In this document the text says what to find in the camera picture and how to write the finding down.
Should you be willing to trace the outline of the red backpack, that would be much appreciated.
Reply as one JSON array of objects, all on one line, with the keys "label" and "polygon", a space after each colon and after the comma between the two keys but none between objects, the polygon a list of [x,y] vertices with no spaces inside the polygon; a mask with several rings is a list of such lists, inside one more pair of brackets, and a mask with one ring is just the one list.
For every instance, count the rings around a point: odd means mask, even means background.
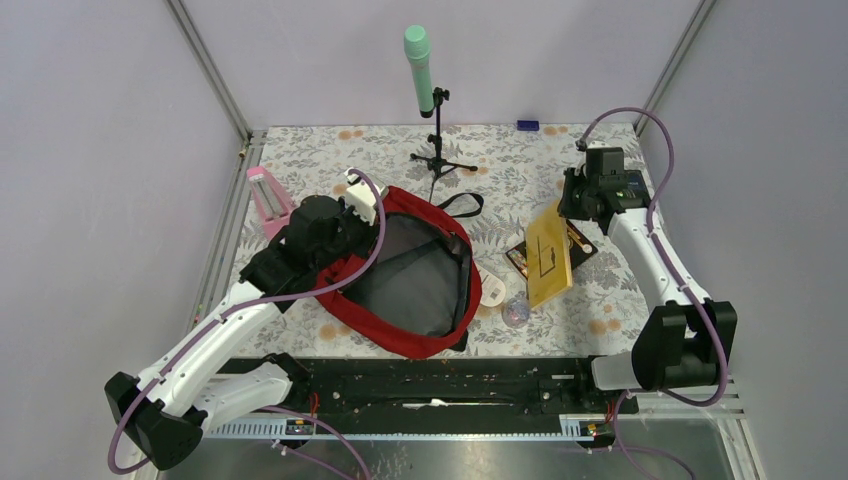
[{"label": "red backpack", "polygon": [[318,296],[336,319],[410,359],[463,351],[482,299],[481,274],[458,219],[395,186],[384,198],[387,229],[368,271]]}]

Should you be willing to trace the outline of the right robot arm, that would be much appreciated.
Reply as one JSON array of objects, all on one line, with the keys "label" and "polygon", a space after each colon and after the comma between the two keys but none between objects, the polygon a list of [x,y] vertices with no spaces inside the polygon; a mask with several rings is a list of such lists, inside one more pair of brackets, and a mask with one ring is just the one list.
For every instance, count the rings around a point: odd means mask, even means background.
[{"label": "right robot arm", "polygon": [[575,402],[597,412],[613,390],[663,391],[715,386],[722,394],[738,317],[683,265],[662,230],[642,173],[625,166],[620,147],[578,148],[585,157],[565,170],[558,206],[570,221],[592,221],[620,251],[649,310],[632,348],[597,357],[573,386]]}]

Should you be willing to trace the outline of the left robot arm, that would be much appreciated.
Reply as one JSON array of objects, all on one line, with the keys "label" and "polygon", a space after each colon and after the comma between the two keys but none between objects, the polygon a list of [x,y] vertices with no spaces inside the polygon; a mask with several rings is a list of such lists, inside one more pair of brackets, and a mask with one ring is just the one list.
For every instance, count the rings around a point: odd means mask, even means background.
[{"label": "left robot arm", "polygon": [[382,249],[386,216],[380,193],[305,198],[190,333],[139,374],[118,372],[107,381],[116,422],[109,470],[125,475],[147,464],[168,470],[232,420],[278,404],[288,411],[304,407],[308,381],[279,361],[217,385],[209,381],[276,315],[362,276]]}]

